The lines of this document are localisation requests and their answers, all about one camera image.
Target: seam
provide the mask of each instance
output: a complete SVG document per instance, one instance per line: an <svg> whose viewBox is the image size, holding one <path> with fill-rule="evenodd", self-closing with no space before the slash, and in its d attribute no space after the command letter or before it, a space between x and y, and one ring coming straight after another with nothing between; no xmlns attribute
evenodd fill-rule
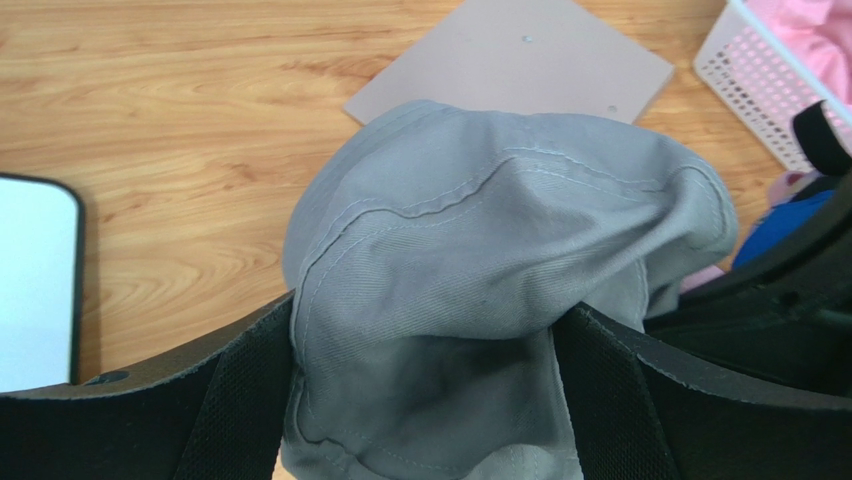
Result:
<svg viewBox="0 0 852 480"><path fill-rule="evenodd" d="M431 105L431 104L423 104L423 105L421 105L421 106L419 106L419 107L415 108L414 110L412 110L412 111L410 111L410 112L406 113L405 115L403 115L403 116L401 116L401 117L399 117L399 118L396 118L394 121L389 122L389 123L387 123L386 125L383 125L383 126L382 126L379 130L377 130L377 131L373 132L371 135L368 135L368 136L364 137L364 139L363 139L363 140L361 140L361 142L359 142L358 144L356 144L355 146L353 146L353 147L352 147L352 149L349 151L349 153L347 153L347 154L346 154L346 156L344 156L343 158L341 158L339 162L340 162L340 163L342 163L343 161L345 161L346 159L348 159L348 158L349 158L349 157L350 157L350 156L351 156L354 152L356 152L359 148L361 148L361 146L363 146L365 143L367 143L367 141L368 141L368 140L374 140L374 141L376 141L376 142L380 142L380 141L383 141L383 140L387 139L388 137L390 137L390 136L392 136L392 135L396 135L396 134L398 134L398 133L402 132L402 131L403 131L403 130L405 130L407 127L409 127L411 124L410 124L410 123L406 123L406 124L404 124L404 125L400 126L399 128L397 128L396 130L393 130L393 131L392 131L392 132L390 132L390 133L385 132L385 130L386 130L387 128L389 128L391 125L396 125L396 124L397 124L398 122L400 122L401 120L403 120L403 119L405 119L405 118L408 118L409 116L412 116L412 115L414 115L415 113L422 113L422 112L423 112L423 110L425 110L425 109L426 109L426 107L427 107L427 106L430 106L430 105ZM426 115L424 115L424 116L420 117L420 120L423 120L423 119L425 119L425 118L429 118L429 117L430 117L430 116L432 116L432 115L435 115L435 114L438 114L438 113L444 112L444 111L446 111L446 110L447 110L447 109L449 109L449 108L450 108L450 107L444 107L444 108L440 108L440 109L438 109L438 110L433 110L432 112L428 112ZM330 246L331 246L331 244L329 244L329 246L327 246L327 247L324 249L324 251L325 251L325 250L327 250ZM316 252L317 248L319 248L319 247L320 247L320 245L317 245L316 247L314 247L314 250L311 252L311 255L313 255L313 254ZM306 259L307 259L310 263L309 263L307 266L303 265L301 268L299 268L299 276L300 276L300 277L302 277L302 279L301 279L301 281L299 282L299 288L297 289L297 297L296 297L296 299L295 299L295 300L301 300L301 296L302 296L302 295L301 295L301 293L300 293L300 292L301 292L302 290L304 290L304 288L305 288L305 279L307 278L307 274L306 274L306 273L307 273L307 271L308 271L308 270L309 270L309 269L310 269L310 268L311 268L311 267L312 267L312 266L316 263L316 260L311 260L311 257L310 257L310 256L306 257ZM293 304L293 312L292 312L292 318L293 318L293 319L295 319L295 318L297 317L297 314L298 314L298 312L299 312L299 304L300 304L300 303L301 303L301 301L297 301L297 302L294 302L294 304ZM293 325L292 325L292 327L291 327L291 328L295 329L295 327L296 327L296 322L294 321L294 322L293 322ZM299 359L299 356L301 355L302 363L304 364L304 362L305 362L305 355L304 355L304 353L303 353L303 352L299 352L298 350L296 350L296 352L294 352L294 353L295 353L295 355L296 355L296 359L297 359L297 360Z"/></svg>
<svg viewBox="0 0 852 480"><path fill-rule="evenodd" d="M405 130L406 128L410 127L410 126L411 126L411 124L410 124L410 123L406 123L406 124L404 124L404 125L401 125L401 126L400 126L399 128L397 128L396 130L393 130L393 131L392 131L392 132L390 132L390 133L387 133L387 132L385 131L385 130L387 130L387 129L391 126L391 125L398 125L400 121L402 121L402 120L404 120L404 119L406 119L406 118L408 118L408 117L410 117L410 116L412 116L412 115L414 115L414 114L422 113L422 112L423 112L423 110L425 110L427 106L431 106L431 104L423 104L423 105L420 105L419 107L415 108L414 110L411 110L410 112L406 113L405 115L403 115L403 116L401 116L401 117L399 117L399 118L393 119L391 122L387 123L386 125L383 125L383 126L382 126L379 130L377 130L377 131L373 132L373 134L372 134L372 135L367 135L367 136L366 136L366 137L364 137L364 138L363 138L360 142L358 142L356 145L352 146L351 150L349 150L349 152L346 154L346 156L344 156L343 158L341 158L341 159L339 160L339 163L343 163L343 162L345 162L346 160L348 160L348 159L349 159L349 157L351 157L353 153L355 153L356 151L358 151L358 149L359 149L359 148L361 148L361 147L362 147L365 143L367 143L368 141L371 141L371 140L372 140L372 141L374 141L374 142L381 142L381 141L385 140L387 137L389 137L389 136L391 136L391 135L395 135L395 134L397 134L397 133L399 133L399 132L401 132L401 131ZM423 118L428 118L428 117L430 117L431 115L434 115L434 114L436 114L436 113L443 112L443 111L447 110L447 108L449 108L449 107L444 107L444 108L441 108L441 109L438 109L438 110L435 110L435 111L429 112L429 113L427 113L425 116L421 117L420 119L422 120ZM380 199L377 199L377 198L365 198L365 199L358 200L358 201L355 201L355 202L352 202L351 204L349 204L349 206L347 206L347 207L346 207L346 208L345 208L345 209L344 209L344 210L340 213L340 215L338 215L338 216L337 216L337 218L335 218L335 219L331 222L331 224L330 224L330 225L329 225L329 227L328 227L328 231L327 231L327 232L325 232L325 235L323 235L322 239L320 239L319 243L317 243L317 245L314 247L314 249L311 251L311 253L310 253L310 254L308 254L308 256L307 256L306 258L311 258L311 256L312 256L314 253L316 253L317 249L318 249L318 248L320 248L320 246L322 245L322 242L323 242L323 241L325 241L326 237L328 237L328 234L329 234L329 233L331 233L331 229L334 227L334 222L336 222L337 220L340 220L340 217L342 217L342 216L343 216L343 214L344 214L344 213L346 213L346 210L348 210L349 208L351 208L351 207L353 207L353 206L355 206L355 205L357 205L357 204L359 204L359 203L365 203L365 202L374 201L374 200L380 200Z"/></svg>
<svg viewBox="0 0 852 480"><path fill-rule="evenodd" d="M407 229L419 229L419 228L434 228L434 227L438 227L438 226L441 226L441 225L445 225L445 224L447 224L447 223L453 222L453 221L458 220L459 218L461 218L461 217L463 217L463 216L467 215L468 213L470 213L470 212L472 212L473 210L475 210L476 208L478 208L478 207L479 207L479 205L481 205L481 204L482 204L482 201L480 201L480 202L478 202L478 203L474 204L472 207L470 207L470 208L468 208L467 210L465 210L464 212L462 212L462 213L460 213L460 214L456 215L455 217L448 218L447 220L444 220L444 221L441 221L441 222L438 222L438 223L433 223L433 224L429 224L429 225L405 225L405 226L400 226L400 227L391 227L391 228L386 228L386 229L383 229L383 230L378 230L378 231L375 231L375 232L373 232L373 233L371 233L371 234L369 234L369 235L366 235L366 236L364 236L364 237L360 238L358 241L356 241L356 242L355 242L355 243L353 243L352 245L348 246L348 247L347 247L347 248L346 248L343 252L341 252L340 256L338 256L338 257L334 260L334 262L333 262L333 263L332 263L332 264L331 264L331 265L330 265L330 266L326 269L326 271L323 273L322 277L320 278L319 282L317 282L317 286L316 286L316 288L314 288L314 291L313 291L313 293L311 294L311 300L310 300L310 302L308 303L308 310L307 310L307 312L305 313L305 326L304 326L304 332L303 332L303 334L302 334L302 342L301 342L302 357L303 357L305 360L307 360L307 350L305 349L305 344L306 344L306 342L307 342L307 340L308 340L308 330L309 330L309 326L310 326L311 313L312 313L312 311L313 311L314 300L316 300L317 293L319 292L320 287L322 287L322 282L325 280L325 278L328 276L328 274L329 274L329 273L330 273L330 272L334 269L334 267L335 267L335 266L337 266L337 264L338 264L338 263L339 263L339 262L340 262L340 261L341 261L341 260L342 260L342 259L343 259L343 258L344 258L344 257L345 257L345 256L346 256L346 255L347 255L347 254L348 254L348 253L349 253L349 252L350 252L353 248L355 248L355 247L356 247L356 246L358 246L361 242L363 242L363 241L365 241L365 240L367 240L367 239L369 239L369 238L375 237L375 236L377 236L377 235L381 235L382 233L386 233L386 232L389 232L389 231L395 231L395 230L407 230ZM305 372L305 381L306 381L306 383L307 383L307 372ZM320 419L319 419L319 418L318 418L318 417L317 417L317 416L313 413L313 409L310 407L310 405L311 405L311 401L310 401L310 394L309 394L309 392L308 392L307 388L305 388L305 389L304 389L304 395L307 397L308 413L310 413L310 414L311 414L311 416L312 416L314 419L316 419L316 420L317 420L317 423L319 423L320 427L321 427L323 430L326 430L326 431L327 431L328 429L325 427L325 425L323 425L323 422L322 422L322 421L321 421L321 420L320 420ZM367 438L367 437L364 437L364 436L362 436L361 434L357 434L357 433L355 433L355 434L356 434L356 435L358 435L360 438L362 438L362 439L364 439L364 440L367 440L367 441L369 441L369 442L371 442L371 443L373 442L373 440L372 440L372 439L369 439L369 438ZM380 445L378 445L378 448L379 448L381 451L383 451L384 453L386 453L386 454L388 454L388 455L390 455L390 456L392 456L392 457L394 457L394 458L399 458L399 459L401 459L401 460L405 461L406 463L411 463L412 465L421 466L421 467L425 467L425 468L431 468L431 469L438 469L438 470L450 470L450 471L458 471L458 470L460 470L460 469L458 469L458 468L456 468L456 467L445 467L445 466L440 466L440 465L425 465L425 464L419 464L419 463L414 462L414 461L412 461L412 460L405 459L404 457L400 457L400 456L398 456L397 454L395 454L395 453L393 453L393 452L389 452L387 449L385 449L384 447L382 447L382 446L380 446Z"/></svg>
<svg viewBox="0 0 852 480"><path fill-rule="evenodd" d="M578 185L583 185L583 186L589 187L591 189L597 190L599 192L603 192L603 193L606 193L608 195L612 195L614 197L618 197L618 198L621 198L621 199L624 199L624 200L627 200L627 201L630 201L630 202L641 202L641 200L636 200L635 198L625 197L623 195L619 195L617 193L610 192L608 190L604 190L604 189L596 187L594 185L590 185L588 183L581 182L579 180L574 180L573 178L566 177L565 175L561 175L559 173L551 172L550 170L543 170L543 169L540 169L540 168L531 168L531 169L527 169L527 170L518 170L517 173L527 173L527 172L540 173L542 175L550 175L552 177L559 177L559 178L566 180L568 182L576 183Z"/></svg>
<svg viewBox="0 0 852 480"><path fill-rule="evenodd" d="M639 277L639 298L636 308L636 320L641 324L645 319L645 314L648 312L648 270L645 267L645 262L642 260L636 261L636 276Z"/></svg>
<svg viewBox="0 0 852 480"><path fill-rule="evenodd" d="M508 152L508 151L510 151L510 150L513 150L513 149L512 149L512 148L503 149L503 150L501 150L499 153L500 153L500 154L503 154L503 153L506 153L506 152ZM506 163L508 163L509 161L511 161L511 160L513 160L513 159L516 159L516 158L517 158L517 157L508 157L508 158L503 159L500 163L498 163L497 165L493 166L493 168L494 168L494 172L496 172L497 170L499 170L499 169L500 169L500 167L502 167L503 165L505 165L505 164L506 164ZM423 204L423 203L431 202L431 201L437 200L437 199L438 199L438 198L440 198L441 196L447 195L447 194L449 194L449 193L456 192L456 191L458 191L460 188L464 187L465 185L467 185L467 184L469 184L470 182L472 182L473 180L475 180L475 179L477 178L477 176L478 176L478 175L479 175L479 174L480 174L480 173L481 173L481 172L482 172L485 168L487 168L487 167L483 167L483 168L481 168L481 169L480 169L480 170L478 170L478 171L477 171L477 172L476 172L476 173L475 173L475 174L474 174L474 175L473 175L470 179L466 180L466 181L465 181L465 182L463 182L461 185L459 185L458 187L456 187L456 188L454 188L454 189L452 189L452 190L448 190L448 191L447 191L447 192L445 192L445 193L439 194L438 196L436 196L436 197L434 197L434 198L432 198L432 199L429 199L429 200L426 200L426 201L423 201L423 202L418 202L418 203L415 203L415 204L412 204L412 205L409 205L409 206L406 206L406 207L402 207L402 209L407 209L407 208L411 208L412 206L417 206L417 205L420 205L420 204ZM679 175L679 174L680 174L681 172L683 172L684 170L695 170L695 171L699 172L699 174L701 174L703 177L707 178L707 179L708 179L708 181L710 180L710 179L709 179L709 177L707 176L707 174L706 174L706 173L705 173L702 169L700 169L699 167L694 166L694 165L684 165L684 166L678 167L678 168L676 168L675 170L673 170L673 171L669 172L669 173L667 174L667 176L666 176L666 180L665 180L665 182L664 182L664 183L662 183L662 185L661 185L661 187L660 187L659 189L639 189L638 191L640 191L640 192L646 192L646 193L656 193L656 192L660 192L660 191L662 191L662 190L665 188L665 186L666 186L666 185L667 185L667 184L671 181L671 179L672 179L672 178L674 178L676 175ZM631 199L631 198L629 198L629 197L624 197L624 196L619 195L619 194L616 194L616 193L614 193L614 192L610 192L610 191L607 191L607 190L603 190L603 189L598 188L598 187L595 187L595 186L593 186L593 185L590 185L590 184L587 184L587 183L584 183L584 182L580 182L580 181L578 181L578 180L574 180L574 179L569 178L569 177L566 177L566 176L564 176L564 175L561 175L561 174L558 174L558 173L555 173L555 172L550 172L550 171L543 170L543 169L527 169L527 170L519 171L518 173L521 173L521 172L534 172L534 173L540 173L540 174L544 174L544 175L551 175L551 176L555 176L555 177L558 177L558 178L562 178L562 179L564 179L564 180L566 180L566 181L569 181L569 182L572 182L572 183L577 183L577 184L580 184L580 185L584 185L584 186L587 186L587 187L593 188L593 189L595 189L595 190L601 191L601 192L606 193L606 194L608 194L608 195L612 195L612 196L615 196L615 197L618 197L618 198L622 198L622 199L625 199L625 200L628 200L628 201L633 201L633 202L639 202L639 201L640 201L640 200L636 200L636 199ZM705 186L704 186L701 182L698 182L697 180L692 179L692 178L689 178L689 179L687 179L687 180L688 180L689 182L692 182L692 183L697 184L697 185L701 188L701 190L704 192L705 196L706 196L706 197L707 197L707 198L711 201L711 203L714 203L714 202L713 202L713 200L714 200L714 199L713 199L713 196L711 195L711 193L707 190L707 188L706 188L706 187L705 187ZM716 199L716 202L715 202L715 203L716 203L717 205L721 205L723 202L721 202L721 201L718 199L718 192L716 192L716 194L717 194L717 199ZM438 210L438 211L436 211L436 212L426 212L426 213L424 213L424 214L422 214L422 215L428 215L428 214L439 213L439 212L441 212L441 211L445 210L446 208L450 208L450 207L452 207L452 206L455 206L455 205L460 204L462 201L464 201L464 200L465 200L466 198L468 198L468 197L469 197L469 195L468 195L468 196L465 196L464 198L460 199L458 202L456 202L456 203L454 203L454 204L452 204L452 205L444 206L442 209L440 209L440 210ZM332 264L328 267L328 269L326 269L326 271L323 273L322 277L320 278L319 282L317 283L317 286L315 287L315 289L314 289L313 293L311 294L311 299L310 299L309 304L308 304L308 311L307 311L307 313L306 313L306 317L305 317L305 326L304 326L304 332L303 332L303 334L302 334L302 342L301 342L301 353L302 353L302 355L301 355L301 356L302 356L302 360L303 360L303 362L305 362L305 363L307 362L307 351L306 351L306 349L305 349L305 346L306 346L306 343L307 343L307 334L308 334L309 325L310 325L311 312L312 312L312 310L313 310L313 304L314 304L314 301L315 301L315 299L316 299L317 293L319 292L319 289L321 288L322 283L323 283L323 281L325 280L325 278L328 276L328 274L329 274L329 273L330 273L330 272L331 272L331 271L332 271L332 270L336 267L336 265L337 265L337 264L338 264L338 263L339 263L339 262L340 262L340 261L341 261L341 260L342 260L342 259L343 259L343 258L344 258L344 257L345 257L345 256L346 256L346 255L347 255L347 254L348 254L348 253L349 253L349 252L350 252L353 248L355 248L355 247L356 247L357 245L359 245L361 242L363 242L363 241L365 241L365 240L367 240L367 239L369 239L369 238L375 237L375 236L377 236L377 235L380 235L380 234L382 234L382 233L386 233L386 232L389 232L389 231L404 230L404 229L434 228L434 227L437 227L437 226L440 226L440 225L443 225L443 224L446 224L446 223L449 223L449 222L455 221L455 220L457 220L458 218L460 218L460 217L462 217L462 216L464 216L464 215L468 214L469 212L473 211L474 209L476 209L476 208L477 208L477 207L478 207L481 203L482 203L482 201L480 201L480 202L476 203L476 204L475 204L475 205L473 205L471 208L469 208L468 210L466 210L466 211L462 212L461 214L459 214L459 215L457 215L457 216L455 216L455 217L452 217L452 218L450 218L450 219L444 220L444 221L442 221L442 222L438 222L438 223L436 223L436 224L431 224L431 225L413 225L413 226L399 226L399 227L391 227L391 228L387 228L387 229L383 229L383 230L379 230L379 231L373 232L373 233L371 233L371 234L369 234L369 235L367 235L367 236L364 236L364 237L360 238L360 239L359 239L359 240L357 240L355 243L353 243L352 245L350 245L349 247L347 247L347 248L346 248L343 252L341 252L340 256L338 256L338 258L337 258L337 259L335 259L335 261L334 261L334 262L333 262L333 263L332 263ZM359 214L359 215L358 215L355 219L353 219L353 222L354 222L355 220L357 220L357 218L359 218L361 215L363 215L363 214L365 214L365 213L369 213L369 211L368 211L368 212L362 212L361 214ZM722 227L724 228L724 227L725 227L725 223L726 223L726 222L725 222L725 220L724 220L724 218L723 218L723 217L721 217L721 215L719 214L719 212L717 212L717 211L716 211L716 209L713 209L713 213L714 213L714 222L715 222L715 223L714 223L714 226L718 225L718 222L719 222L719 221L721 221L721 225L722 225ZM720 229L718 229L718 227L717 227L717 231L718 231L717 238L713 239L710 243L715 243L715 242L717 242L717 241L718 241L718 240L719 240L722 236L724 236L724 231L723 231L723 230L722 230L722 231L719 231L719 230L720 230ZM696 247L691 247L691 246L690 246L690 249L692 249L692 250L699 250L699 249L701 249L701 247L696 248ZM304 289L304 282L305 282L305 279L306 279L306 278L307 278L307 276L305 276L305 278L303 278L303 280L302 280L302 288L303 288L303 289ZM305 374L305 381L307 382L307 372L306 372L306 374ZM318 417L314 414L313 410L310 408L310 404L311 404L311 402L310 402L310 396L309 396L309 395L308 395L308 399L307 399L307 400L308 400L308 401L307 401L307 403L308 403L309 413L311 414L311 416L312 416L314 419L316 419L316 420L317 420L317 422L318 422L318 423L320 423L320 426L323 428L323 430L327 430L327 429L326 429L326 428L322 425L322 422L320 421L320 419L319 419L319 418L318 418ZM359 438L361 438L361 439L363 439L363 440L366 440L366 441L370 442L371 444L374 444L374 441L373 441L373 440L371 440L371 439L369 439L369 438L367 438L367 437L364 437L364 436L362 436L361 434L358 434L358 433L356 433L356 432L345 431L344 433L349 433L349 434L357 435ZM395 454L395 453L393 453L393 452L390 452L390 451L388 451L386 448L382 447L381 445L375 445L375 446L376 446L377 448L379 448L381 451L383 451L384 453L388 454L389 456L394 457L394 458L398 458L398 459L400 459L400 460L402 460L402 461L404 461L404 462L406 462L406 463L410 463L410 464L412 464L412 465L421 466L421 467L424 467L424 468L433 468L433 469L438 469L438 470L450 470L450 471L453 471L453 470L456 470L456 471L457 471L457 470L459 470L458 468L455 468L455 467L445 467L445 466L435 466L435 465L433 465L433 466L429 466L429 465L419 464L419 463L414 462L414 461L412 461L412 460L409 460L409 459L406 459L406 458L404 458L404 457L401 457L401 456L399 456L399 455L397 455L397 454Z"/></svg>
<svg viewBox="0 0 852 480"><path fill-rule="evenodd" d="M542 153L544 155L551 155L551 156L554 156L554 157L560 157L560 158L563 158L565 160L568 160L571 163L580 165L581 167L586 168L590 172L594 172L594 173L597 173L599 175L603 175L604 177L609 178L610 180L615 180L618 183L624 183L624 184L627 184L627 185L638 184L638 183L651 183L651 184L654 184L654 185L660 184L660 181L657 180L657 179L654 179L654 178L639 179L639 180L623 180L621 178L616 177L615 175L613 175L611 173L604 172L603 170L598 170L596 168L590 167L589 165L583 163L582 161L566 155L564 152L558 152L558 151L555 151L555 150L544 150L544 149L538 148L538 147L510 147L510 148L507 148L506 150L520 150L520 151L524 151L524 152L536 152L536 153Z"/></svg>
<svg viewBox="0 0 852 480"><path fill-rule="evenodd" d="M698 180L696 180L694 178L687 179L689 182L698 185L699 188L701 188L701 191L704 192L704 196L707 197L707 200L709 200L711 204L714 204L715 207L717 207L717 208L711 208L711 210L713 212L713 227L717 232L716 237L714 239L710 240L707 243L707 245L703 245L703 246L699 246L699 247L693 247L691 245L689 246L689 249L693 250L693 251L703 250L703 249L707 248L708 246L716 244L719 241L721 241L725 237L725 233L730 229L730 225L728 225L727 219L725 218L724 214L719 212L719 210L721 210L722 207L724 206L725 201L724 201L723 196L719 193L715 182L713 182L713 180L711 178L712 176L709 175L707 172L705 172L704 169L700 168L698 165L682 165L682 166L672 170L666 176L666 181L663 185L668 185L669 182L671 182L671 180L673 178L680 175L681 173L683 173L686 170L693 170L695 172L698 172L698 174L701 175L702 177L704 177L704 179L707 180L707 183L709 183L713 188L713 194L711 194L710 191L707 190L707 187L703 183L699 182Z"/></svg>

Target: black strap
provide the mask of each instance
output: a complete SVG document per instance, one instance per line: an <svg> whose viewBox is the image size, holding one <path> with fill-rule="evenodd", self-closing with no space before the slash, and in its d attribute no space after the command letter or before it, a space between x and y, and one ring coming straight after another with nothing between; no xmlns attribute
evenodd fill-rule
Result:
<svg viewBox="0 0 852 480"><path fill-rule="evenodd" d="M793 133L808 161L820 173L842 177L852 167L852 156L837 139L818 102L793 117Z"/></svg>

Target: blue fabric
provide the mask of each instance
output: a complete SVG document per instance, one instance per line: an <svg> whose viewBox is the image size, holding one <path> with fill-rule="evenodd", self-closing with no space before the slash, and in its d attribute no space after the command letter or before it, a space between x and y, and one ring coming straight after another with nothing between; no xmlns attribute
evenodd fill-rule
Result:
<svg viewBox="0 0 852 480"><path fill-rule="evenodd" d="M746 239L733 268L739 268L751 259L769 250L784 237L801 227L822 205L831 198L834 191L814 195L807 200L778 205L760 222Z"/></svg>

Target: black padding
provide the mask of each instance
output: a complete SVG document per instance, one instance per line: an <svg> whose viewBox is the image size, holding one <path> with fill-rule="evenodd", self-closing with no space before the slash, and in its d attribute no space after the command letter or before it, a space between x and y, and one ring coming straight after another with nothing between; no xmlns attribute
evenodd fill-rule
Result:
<svg viewBox="0 0 852 480"><path fill-rule="evenodd" d="M850 478L850 399L738 374L585 305L553 335L586 479Z"/></svg>
<svg viewBox="0 0 852 480"><path fill-rule="evenodd" d="M823 175L842 177L852 168L852 156L843 148L825 117L824 103L815 103L793 117L793 132L814 168Z"/></svg>
<svg viewBox="0 0 852 480"><path fill-rule="evenodd" d="M635 355L577 307L554 348L585 480L680 478Z"/></svg>
<svg viewBox="0 0 852 480"><path fill-rule="evenodd" d="M0 478L268 480L289 391L291 308L288 294L88 385L0 396Z"/></svg>
<svg viewBox="0 0 852 480"><path fill-rule="evenodd" d="M852 176L801 228L645 322L648 334L747 375L815 392L852 390Z"/></svg>

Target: white screen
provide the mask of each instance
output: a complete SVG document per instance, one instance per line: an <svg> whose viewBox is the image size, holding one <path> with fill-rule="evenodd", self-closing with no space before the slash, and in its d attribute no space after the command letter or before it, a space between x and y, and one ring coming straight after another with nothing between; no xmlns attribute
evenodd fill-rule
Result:
<svg viewBox="0 0 852 480"><path fill-rule="evenodd" d="M71 379L79 215L62 187L0 177L0 392Z"/></svg>

